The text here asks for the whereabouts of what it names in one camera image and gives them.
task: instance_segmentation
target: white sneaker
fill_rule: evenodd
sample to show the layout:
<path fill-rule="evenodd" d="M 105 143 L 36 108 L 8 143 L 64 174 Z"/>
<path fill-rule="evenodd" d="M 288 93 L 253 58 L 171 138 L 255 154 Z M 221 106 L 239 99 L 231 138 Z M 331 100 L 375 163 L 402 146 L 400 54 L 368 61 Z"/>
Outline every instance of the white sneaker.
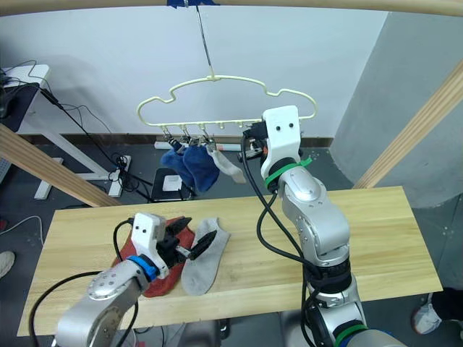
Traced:
<path fill-rule="evenodd" d="M 14 253 L 10 251 L 0 253 L 0 278 L 5 276 L 14 264 Z"/>
<path fill-rule="evenodd" d="M 433 332 L 442 323 L 442 319 L 434 311 L 433 304 L 431 304 L 431 297 L 432 294 L 429 295 L 428 302 L 412 315 L 413 330 L 420 335 Z"/>

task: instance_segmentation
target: wooden table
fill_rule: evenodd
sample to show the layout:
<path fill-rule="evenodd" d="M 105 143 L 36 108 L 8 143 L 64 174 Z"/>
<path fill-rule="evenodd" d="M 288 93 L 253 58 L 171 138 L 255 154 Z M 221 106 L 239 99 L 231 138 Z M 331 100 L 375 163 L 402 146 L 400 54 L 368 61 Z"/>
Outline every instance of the wooden table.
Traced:
<path fill-rule="evenodd" d="M 441 291 L 441 284 L 401 187 L 329 192 L 351 226 L 352 270 L 363 301 Z M 193 217 L 195 230 L 207 217 L 219 217 L 231 238 L 211 290 L 188 296 L 178 283 L 168 295 L 140 298 L 135 327 L 279 312 L 300 306 L 301 267 L 264 248 L 255 235 L 262 210 L 256 197 L 167 202 L 56 211 L 39 259 L 18 335 L 27 335 L 27 317 L 35 300 L 52 284 L 75 273 L 103 270 L 114 259 L 114 226 L 136 212 L 173 218 Z M 280 202 L 274 210 L 283 216 Z M 129 229 L 121 230 L 120 246 Z M 291 250 L 270 218 L 263 224 L 269 242 Z M 53 292 L 38 310 L 37 333 L 52 334 L 61 315 L 85 292 L 89 278 Z M 132 316 L 126 314 L 123 326 Z"/>

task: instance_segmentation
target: baseboard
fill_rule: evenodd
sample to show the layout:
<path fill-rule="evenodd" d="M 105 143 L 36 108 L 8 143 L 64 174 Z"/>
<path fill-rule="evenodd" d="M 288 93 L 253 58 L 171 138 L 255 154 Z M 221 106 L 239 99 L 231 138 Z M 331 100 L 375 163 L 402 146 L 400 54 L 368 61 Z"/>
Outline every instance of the baseboard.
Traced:
<path fill-rule="evenodd" d="M 91 145 L 91 140 L 85 134 L 62 134 L 62 136 L 73 145 Z M 109 145 L 148 145 L 155 141 L 164 141 L 163 135 L 159 134 L 92 134 L 98 143 L 103 146 Z M 22 134 L 21 137 L 34 145 L 50 145 L 51 142 L 40 134 Z M 239 143 L 238 136 L 217 136 L 217 143 Z M 301 147 L 330 147 L 333 137 L 303 137 Z"/>

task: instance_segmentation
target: red cloth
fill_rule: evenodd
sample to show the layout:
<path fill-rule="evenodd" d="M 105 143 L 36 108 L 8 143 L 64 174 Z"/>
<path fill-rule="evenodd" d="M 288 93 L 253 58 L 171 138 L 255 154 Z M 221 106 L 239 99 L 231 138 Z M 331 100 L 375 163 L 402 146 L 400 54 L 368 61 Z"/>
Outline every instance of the red cloth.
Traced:
<path fill-rule="evenodd" d="M 167 225 L 169 225 L 177 219 L 178 218 L 169 219 L 167 221 Z M 130 255 L 137 255 L 132 240 L 130 240 L 131 236 L 132 232 L 130 232 L 129 236 L 127 237 L 127 240 L 125 241 L 125 245 L 121 249 L 122 259 L 125 259 Z M 191 248 L 191 245 L 193 244 L 193 240 L 195 238 L 195 234 L 187 226 L 182 231 L 180 231 L 176 235 L 176 237 L 180 240 L 180 246 L 184 248 Z M 116 258 L 113 261 L 112 266 L 115 266 L 115 264 L 117 264 L 118 262 L 119 260 Z M 171 269 L 169 269 L 169 275 L 163 280 L 156 279 L 154 282 L 152 282 L 149 288 L 145 291 L 145 293 L 143 293 L 143 295 L 147 298 L 152 298 L 154 296 L 163 296 L 170 292 L 170 290 L 175 286 L 175 283 L 177 283 L 177 281 L 179 280 L 180 275 L 182 274 L 183 266 L 184 263 L 177 264 Z"/>

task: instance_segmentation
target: blue sock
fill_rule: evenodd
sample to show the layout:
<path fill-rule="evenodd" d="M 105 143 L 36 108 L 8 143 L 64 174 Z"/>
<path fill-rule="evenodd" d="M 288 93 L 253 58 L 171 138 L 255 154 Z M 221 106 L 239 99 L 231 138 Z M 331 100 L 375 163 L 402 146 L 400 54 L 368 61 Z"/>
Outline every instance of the blue sock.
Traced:
<path fill-rule="evenodd" d="M 195 179 L 195 186 L 200 192 L 207 191 L 220 173 L 214 160 L 204 146 L 190 146 L 183 156 L 183 163 Z"/>
<path fill-rule="evenodd" d="M 195 185 L 192 174 L 188 171 L 185 164 L 183 164 L 183 155 L 172 149 L 162 156 L 161 164 L 174 169 L 187 186 L 193 187 Z"/>

